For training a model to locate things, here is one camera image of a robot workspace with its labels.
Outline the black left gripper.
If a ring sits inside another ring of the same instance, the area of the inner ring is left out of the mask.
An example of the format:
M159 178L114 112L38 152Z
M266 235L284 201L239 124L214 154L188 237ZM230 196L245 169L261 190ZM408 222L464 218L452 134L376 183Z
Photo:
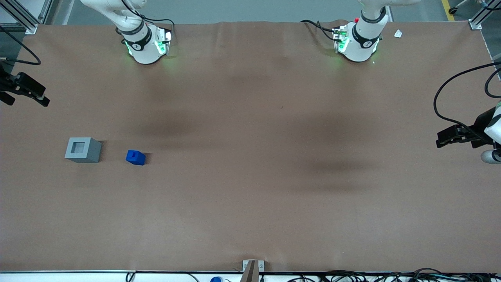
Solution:
M479 148L481 146L492 146L496 149L496 141L485 134L484 130L487 128L488 124L491 122L496 108L492 107L483 114L480 114L474 124L470 126L470 136L469 131L462 125L454 124L440 132L437 133L436 147L443 148L444 146L453 143L471 143L472 148Z

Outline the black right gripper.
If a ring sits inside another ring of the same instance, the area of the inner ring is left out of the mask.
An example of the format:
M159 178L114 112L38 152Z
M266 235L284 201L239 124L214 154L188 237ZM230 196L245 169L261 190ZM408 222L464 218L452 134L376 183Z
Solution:
M30 77L24 72L12 74L5 71L3 65L0 65L0 92L19 94L18 87L25 96L33 99L43 107L47 107L50 100L45 96L45 86L41 85L36 79Z

